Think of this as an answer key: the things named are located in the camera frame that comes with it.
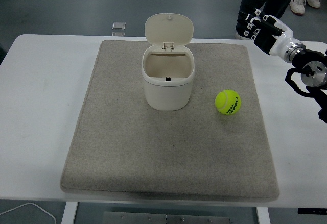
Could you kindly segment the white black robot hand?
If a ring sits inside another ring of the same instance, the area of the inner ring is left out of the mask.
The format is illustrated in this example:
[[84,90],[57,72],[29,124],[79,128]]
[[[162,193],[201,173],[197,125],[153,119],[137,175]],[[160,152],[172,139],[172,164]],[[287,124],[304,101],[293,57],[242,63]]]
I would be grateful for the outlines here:
[[257,8],[239,12],[239,35],[254,41],[264,53],[273,56],[289,54],[290,47],[300,41],[293,38],[292,30],[278,18]]

